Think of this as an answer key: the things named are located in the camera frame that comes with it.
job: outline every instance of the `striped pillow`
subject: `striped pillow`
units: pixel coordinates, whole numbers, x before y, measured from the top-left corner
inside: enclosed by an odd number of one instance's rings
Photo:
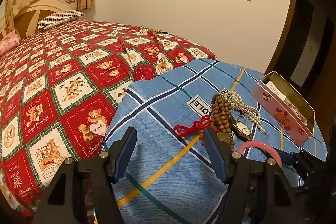
[[[45,17],[44,19],[38,22],[38,25],[39,28],[43,28],[45,26],[59,22],[64,19],[68,19],[71,17],[83,17],[83,16],[84,14],[78,10],[66,10]]]
[[[49,30],[51,28],[54,28],[54,27],[57,27],[57,26],[60,26],[62,24],[65,24],[65,23],[68,23],[70,21],[74,21],[74,20],[77,20],[77,19],[80,19],[81,17],[71,17],[71,18],[67,18],[67,19],[63,19],[59,22],[55,22],[55,23],[51,23],[49,24],[48,26],[45,26],[42,28],[42,30],[46,31],[46,30]]]

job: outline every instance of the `red and white patterned bedspread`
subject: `red and white patterned bedspread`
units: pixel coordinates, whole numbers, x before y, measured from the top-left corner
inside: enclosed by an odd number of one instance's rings
[[[12,208],[35,211],[66,157],[100,152],[127,86],[208,49],[170,34],[73,21],[24,39],[0,57],[0,189]]]

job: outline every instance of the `pearl necklace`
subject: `pearl necklace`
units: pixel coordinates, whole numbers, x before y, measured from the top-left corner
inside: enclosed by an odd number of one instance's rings
[[[266,130],[262,127],[260,122],[260,111],[255,107],[245,105],[242,98],[237,92],[233,92],[227,89],[223,89],[219,92],[222,99],[227,99],[231,102],[232,109],[240,110],[248,119],[250,119],[256,127],[268,137]]]

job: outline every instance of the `headboard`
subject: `headboard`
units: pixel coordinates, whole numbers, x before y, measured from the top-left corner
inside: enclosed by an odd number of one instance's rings
[[[0,19],[0,40],[6,35],[6,20],[5,17]]]
[[[14,26],[23,39],[38,31],[38,21],[53,13],[71,9],[73,7],[63,0],[37,0],[14,18]]]

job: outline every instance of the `wristwatch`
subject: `wristwatch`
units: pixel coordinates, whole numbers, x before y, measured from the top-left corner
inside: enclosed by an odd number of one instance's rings
[[[229,115],[229,119],[231,121],[230,128],[233,132],[235,132],[240,137],[247,139],[248,141],[252,140],[251,130],[245,123],[236,121],[231,114]]]

